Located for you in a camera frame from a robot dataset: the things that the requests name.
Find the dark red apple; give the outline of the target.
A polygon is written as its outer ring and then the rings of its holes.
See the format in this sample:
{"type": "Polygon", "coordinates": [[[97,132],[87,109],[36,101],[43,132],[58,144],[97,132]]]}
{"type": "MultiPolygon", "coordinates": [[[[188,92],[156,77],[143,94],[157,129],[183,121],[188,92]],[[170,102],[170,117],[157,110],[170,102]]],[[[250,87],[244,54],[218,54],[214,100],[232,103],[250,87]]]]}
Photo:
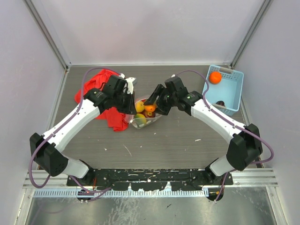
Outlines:
{"type": "Polygon", "coordinates": [[[144,111],[143,114],[144,114],[144,116],[146,118],[154,118],[155,117],[155,113],[154,112],[144,111]]]}

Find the orange fruit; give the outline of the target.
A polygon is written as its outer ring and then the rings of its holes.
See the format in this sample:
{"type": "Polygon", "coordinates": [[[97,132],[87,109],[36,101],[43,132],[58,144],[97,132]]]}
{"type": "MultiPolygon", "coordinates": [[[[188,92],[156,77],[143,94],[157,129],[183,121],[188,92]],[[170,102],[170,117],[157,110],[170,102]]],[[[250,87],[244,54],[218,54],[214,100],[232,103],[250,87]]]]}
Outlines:
{"type": "Polygon", "coordinates": [[[218,84],[222,80],[222,75],[218,71],[213,71],[209,75],[209,82],[212,84],[218,84]]]}

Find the clear polka dot zip bag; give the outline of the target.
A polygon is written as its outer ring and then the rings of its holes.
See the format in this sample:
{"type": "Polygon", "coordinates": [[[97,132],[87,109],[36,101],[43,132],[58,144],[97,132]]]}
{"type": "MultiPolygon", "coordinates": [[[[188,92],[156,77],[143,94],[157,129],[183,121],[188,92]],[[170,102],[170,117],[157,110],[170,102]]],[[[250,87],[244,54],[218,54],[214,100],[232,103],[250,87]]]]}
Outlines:
{"type": "Polygon", "coordinates": [[[155,111],[147,111],[144,102],[149,98],[149,95],[144,97],[139,97],[135,100],[135,115],[126,114],[125,122],[131,124],[136,129],[141,129],[147,125],[153,124],[157,121],[162,115],[156,113],[155,111]]]}

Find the orange green mango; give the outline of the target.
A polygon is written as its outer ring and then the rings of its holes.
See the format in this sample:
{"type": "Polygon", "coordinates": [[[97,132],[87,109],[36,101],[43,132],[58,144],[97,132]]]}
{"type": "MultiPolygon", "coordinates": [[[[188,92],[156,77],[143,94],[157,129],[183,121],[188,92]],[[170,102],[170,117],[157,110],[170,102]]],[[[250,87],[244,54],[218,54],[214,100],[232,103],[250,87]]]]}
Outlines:
{"type": "Polygon", "coordinates": [[[155,112],[156,110],[156,105],[144,105],[144,109],[147,112],[155,112]]]}

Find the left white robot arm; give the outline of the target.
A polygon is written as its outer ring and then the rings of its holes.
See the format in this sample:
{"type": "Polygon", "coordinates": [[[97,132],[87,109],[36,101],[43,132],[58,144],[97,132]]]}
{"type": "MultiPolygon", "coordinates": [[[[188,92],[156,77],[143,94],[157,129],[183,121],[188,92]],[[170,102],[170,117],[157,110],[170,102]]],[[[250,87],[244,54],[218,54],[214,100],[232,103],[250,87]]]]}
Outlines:
{"type": "Polygon", "coordinates": [[[30,137],[31,162],[37,163],[49,176],[65,174],[83,186],[92,185],[95,170],[82,160],[63,155],[72,138],[89,122],[111,108],[123,114],[136,114],[135,77],[112,75],[100,89],[92,88],[78,106],[61,122],[42,135],[30,137]]]}

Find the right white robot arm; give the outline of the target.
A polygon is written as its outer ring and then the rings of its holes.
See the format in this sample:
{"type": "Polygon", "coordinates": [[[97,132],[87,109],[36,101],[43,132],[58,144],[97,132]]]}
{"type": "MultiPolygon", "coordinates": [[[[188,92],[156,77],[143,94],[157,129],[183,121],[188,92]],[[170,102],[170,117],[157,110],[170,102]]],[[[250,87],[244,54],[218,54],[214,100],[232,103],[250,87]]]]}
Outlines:
{"type": "Polygon", "coordinates": [[[263,152],[259,129],[237,122],[208,103],[197,91],[189,92],[178,76],[159,84],[144,105],[155,105],[155,112],[168,115],[172,107],[204,122],[228,143],[227,153],[205,167],[204,176],[215,185],[226,172],[243,171],[263,152]]]}

